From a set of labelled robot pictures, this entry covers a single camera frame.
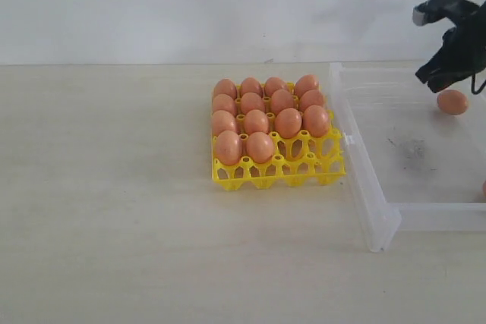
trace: table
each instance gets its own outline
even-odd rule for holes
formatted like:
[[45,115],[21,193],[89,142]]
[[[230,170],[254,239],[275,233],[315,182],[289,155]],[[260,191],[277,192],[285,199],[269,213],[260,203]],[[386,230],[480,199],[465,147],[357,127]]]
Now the table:
[[329,65],[0,68],[0,322],[478,323],[485,236],[369,253],[350,186],[210,180],[218,79]]

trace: brown egg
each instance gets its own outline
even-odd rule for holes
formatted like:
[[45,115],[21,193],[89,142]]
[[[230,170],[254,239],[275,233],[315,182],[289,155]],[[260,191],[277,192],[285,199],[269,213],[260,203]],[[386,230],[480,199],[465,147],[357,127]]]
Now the brown egg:
[[446,114],[461,115],[468,110],[469,101],[460,91],[444,90],[437,96],[437,106]]
[[275,145],[268,134],[255,132],[246,140],[246,153],[256,163],[265,163],[275,153]]
[[331,122],[329,115],[322,106],[311,105],[304,112],[304,129],[312,137],[322,137],[329,133]]
[[294,94],[300,99],[307,91],[319,89],[319,81],[314,75],[305,75],[295,83]]
[[268,117],[261,110],[250,110],[243,120],[243,128],[246,134],[253,134],[255,132],[270,132],[270,123]]
[[302,116],[297,109],[283,109],[275,118],[275,131],[281,138],[292,138],[302,127]]
[[272,97],[277,90],[289,90],[287,83],[280,77],[269,77],[265,82],[265,95]]
[[236,85],[230,79],[222,79],[214,87],[213,98],[219,94],[226,94],[236,99],[238,91]]
[[294,96],[285,89],[277,90],[270,99],[270,111],[278,115],[283,109],[294,107]]
[[224,131],[214,143],[214,155],[224,165],[236,165],[243,155],[243,142],[233,131]]
[[239,133],[239,126],[230,112],[217,110],[211,115],[211,130],[213,136],[219,136],[223,131]]
[[233,117],[238,114],[238,108],[236,107],[235,100],[231,96],[226,94],[216,95],[213,99],[213,112],[218,110],[226,110],[231,113]]
[[265,112],[265,102],[258,94],[246,93],[240,101],[241,113],[247,114],[250,110],[258,109]]
[[307,91],[299,100],[298,103],[298,110],[301,112],[305,112],[311,105],[318,105],[323,106],[326,103],[326,98],[324,95],[317,89]]
[[243,80],[240,86],[240,97],[242,97],[246,93],[255,93],[258,94],[260,97],[264,97],[264,90],[260,85],[260,81],[255,79],[254,77],[247,77]]

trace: yellow plastic egg tray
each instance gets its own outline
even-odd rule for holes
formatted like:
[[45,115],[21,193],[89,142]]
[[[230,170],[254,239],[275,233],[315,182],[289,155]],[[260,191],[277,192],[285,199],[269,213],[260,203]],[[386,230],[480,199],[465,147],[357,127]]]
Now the yellow plastic egg tray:
[[[288,85],[293,92],[294,84]],[[298,103],[297,96],[294,96],[294,99]],[[269,111],[270,98],[264,97],[264,101]],[[239,110],[239,99],[236,99],[236,103]],[[327,111],[333,120],[332,111]],[[266,163],[255,163],[244,151],[239,163],[232,166],[224,165],[214,156],[216,137],[213,137],[213,180],[225,190],[238,190],[246,182],[252,183],[258,189],[268,189],[277,181],[285,181],[289,186],[296,187],[309,179],[317,180],[321,185],[328,185],[346,175],[340,143],[342,134],[332,122],[330,132],[323,137],[315,138],[308,131],[301,130],[295,137],[285,139],[273,130],[275,115],[268,112],[267,116],[271,129],[269,136],[275,145],[276,154]],[[244,119],[244,115],[238,115],[236,118],[242,131]],[[245,140],[248,135],[240,133],[240,138]]]

